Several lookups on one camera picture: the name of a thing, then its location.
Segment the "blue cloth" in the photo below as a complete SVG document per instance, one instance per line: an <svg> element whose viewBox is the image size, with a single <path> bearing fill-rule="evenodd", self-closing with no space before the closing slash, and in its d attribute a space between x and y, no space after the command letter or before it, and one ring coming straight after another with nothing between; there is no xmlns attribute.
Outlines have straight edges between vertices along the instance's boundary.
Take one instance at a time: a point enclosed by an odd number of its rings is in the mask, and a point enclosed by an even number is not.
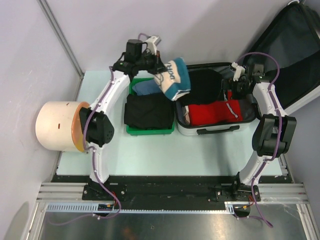
<svg viewBox="0 0 320 240"><path fill-rule="evenodd" d="M132 90L138 96L145 96L145 95L157 94L162 92L159 86L155 83L153 79L136 83L132 87Z"/></svg>

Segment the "cream and teal towel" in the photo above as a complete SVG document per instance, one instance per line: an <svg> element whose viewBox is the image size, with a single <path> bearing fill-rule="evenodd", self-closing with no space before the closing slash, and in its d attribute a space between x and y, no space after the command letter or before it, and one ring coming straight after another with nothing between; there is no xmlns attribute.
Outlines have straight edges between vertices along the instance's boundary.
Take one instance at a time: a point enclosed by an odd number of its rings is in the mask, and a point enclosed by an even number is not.
<svg viewBox="0 0 320 240"><path fill-rule="evenodd" d="M187 95L191 91L191 80L187 65L182 57L175 58L165 65L166 71L154 75L154 81L171 101Z"/></svg>

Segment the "space astronaut print suitcase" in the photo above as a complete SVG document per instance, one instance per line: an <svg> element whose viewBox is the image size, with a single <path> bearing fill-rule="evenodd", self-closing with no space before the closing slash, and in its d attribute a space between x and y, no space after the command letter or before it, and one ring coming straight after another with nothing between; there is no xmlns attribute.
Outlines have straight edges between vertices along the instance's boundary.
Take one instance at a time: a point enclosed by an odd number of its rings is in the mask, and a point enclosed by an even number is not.
<svg viewBox="0 0 320 240"><path fill-rule="evenodd" d="M283 110L292 114L320 95L320 16L302 3L290 3L252 45L241 63L245 72L233 80L230 63L193 64L187 67L192 79L214 82L222 76L219 91L230 90L239 99L244 119L191 126L184 118L184 101L176 103L178 131L184 136L218 134L243 130L260 114L256 84L273 83Z"/></svg>

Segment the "black garment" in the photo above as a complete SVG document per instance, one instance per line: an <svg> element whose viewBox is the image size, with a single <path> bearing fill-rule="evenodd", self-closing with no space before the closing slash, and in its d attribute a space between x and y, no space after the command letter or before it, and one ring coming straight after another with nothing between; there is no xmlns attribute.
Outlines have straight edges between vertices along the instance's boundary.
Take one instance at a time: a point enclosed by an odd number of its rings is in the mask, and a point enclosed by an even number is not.
<svg viewBox="0 0 320 240"><path fill-rule="evenodd" d="M212 69L198 69L189 72L191 90L177 102L182 106L207 105L215 102L222 89L223 76Z"/></svg>
<svg viewBox="0 0 320 240"><path fill-rule="evenodd" d="M162 93L126 97L124 124L142 130L170 129L174 121L174 103Z"/></svg>

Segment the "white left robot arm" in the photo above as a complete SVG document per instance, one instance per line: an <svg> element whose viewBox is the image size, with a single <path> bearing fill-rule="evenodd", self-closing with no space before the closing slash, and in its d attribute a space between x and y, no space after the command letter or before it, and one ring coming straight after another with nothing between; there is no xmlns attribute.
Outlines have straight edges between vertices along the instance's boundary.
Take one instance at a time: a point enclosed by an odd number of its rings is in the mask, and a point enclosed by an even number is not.
<svg viewBox="0 0 320 240"><path fill-rule="evenodd" d="M107 199L111 193L111 188L104 184L110 172L102 157L106 144L112 140L115 132L109 113L140 71L154 75L165 71L157 49L160 41L158 35L148 36L144 41L129 39L125 51L110 67L110 80L102 92L89 107L82 107L79 111L82 144L86 152L92 153L90 178L97 183L93 194L100 200Z"/></svg>

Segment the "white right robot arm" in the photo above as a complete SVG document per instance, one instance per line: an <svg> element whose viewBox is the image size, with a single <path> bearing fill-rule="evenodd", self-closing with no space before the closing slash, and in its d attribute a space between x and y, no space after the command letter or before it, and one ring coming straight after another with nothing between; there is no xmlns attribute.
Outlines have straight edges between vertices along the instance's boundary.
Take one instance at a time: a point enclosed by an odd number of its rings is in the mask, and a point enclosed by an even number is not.
<svg viewBox="0 0 320 240"><path fill-rule="evenodd" d="M265 167L280 155L288 152L296 129L297 120L285 112L276 94L276 78L270 80L262 64L255 64L250 70L236 62L231 63L233 71L231 86L252 88L260 120L252 136L252 155L245 167L237 173L230 188L231 196L242 201L258 184Z"/></svg>

